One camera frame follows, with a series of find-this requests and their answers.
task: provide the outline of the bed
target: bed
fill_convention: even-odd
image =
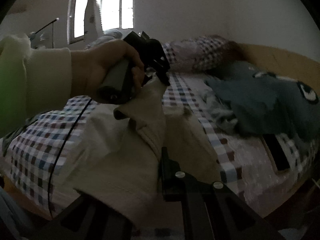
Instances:
[[[230,136],[215,126],[200,98],[201,91],[205,89],[203,79],[206,76],[204,73],[171,72],[171,85],[162,103],[164,106],[183,105],[192,110],[218,154],[222,181],[260,216],[265,217],[283,204],[295,192],[297,185],[306,180],[318,146],[315,145],[303,160],[298,158],[295,149],[292,156],[296,157],[298,165],[289,172],[275,173],[268,149],[261,138]],[[89,99],[86,96],[75,97],[67,102],[62,111],[40,114],[33,124],[12,141],[6,154],[0,154],[0,170],[38,207],[38,214],[45,218],[49,218],[47,188],[53,163],[66,134]],[[70,149],[79,143],[86,119],[97,105],[97,102],[91,102],[63,148],[54,169],[51,199],[53,195],[60,194],[55,189],[55,177],[59,175]],[[292,146],[289,138],[285,138],[284,143],[288,148]],[[54,215],[65,208],[62,203],[51,203]]]

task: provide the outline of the bedroom wall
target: bedroom wall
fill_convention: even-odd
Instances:
[[[69,0],[18,0],[26,11],[7,15],[0,25],[0,38],[7,33],[30,33],[56,17],[55,45],[81,49],[84,42],[67,44]],[[207,33],[227,35],[224,0],[134,0],[135,31],[144,30],[160,41],[170,41]]]
[[[320,31],[300,0],[227,0],[228,35],[320,62]]]
[[[135,0],[134,26],[160,41],[227,35],[225,0]]]

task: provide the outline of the black cable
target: black cable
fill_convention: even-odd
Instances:
[[[53,167],[52,167],[52,170],[50,172],[50,177],[49,177],[49,182],[48,182],[48,209],[49,209],[49,212],[50,212],[50,216],[51,218],[53,218],[52,216],[52,210],[51,210],[51,205],[50,205],[50,184],[51,184],[51,180],[52,180],[52,175],[53,175],[53,171],[54,171],[54,168],[56,167],[57,165],[57,162],[58,162],[58,159],[60,157],[60,154],[63,150],[63,147],[65,146],[67,140],[69,139],[70,135],[71,135],[71,132],[72,130],[74,129],[74,127],[76,126],[77,122],[79,121],[80,117],[82,116],[82,114],[84,113],[84,111],[87,109],[87,107],[90,105],[92,101],[92,98],[88,101],[88,103],[85,105],[85,107],[82,109],[81,113],[79,114],[78,118],[76,119],[76,121],[73,123],[72,127],[70,128],[66,138],[64,139],[63,141],[63,144],[58,152],[58,155],[56,157],[56,160],[54,161],[54,164],[53,164]]]

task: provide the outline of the beige sleeve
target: beige sleeve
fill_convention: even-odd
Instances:
[[[27,117],[63,108],[71,83],[69,49],[31,49],[25,34],[2,39],[0,137],[22,126]]]
[[[31,49],[26,60],[27,115],[62,109],[71,93],[71,55],[64,49]]]

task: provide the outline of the wooden headboard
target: wooden headboard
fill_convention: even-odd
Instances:
[[[302,81],[320,95],[320,63],[284,49],[251,44],[239,46],[246,60],[258,68]]]

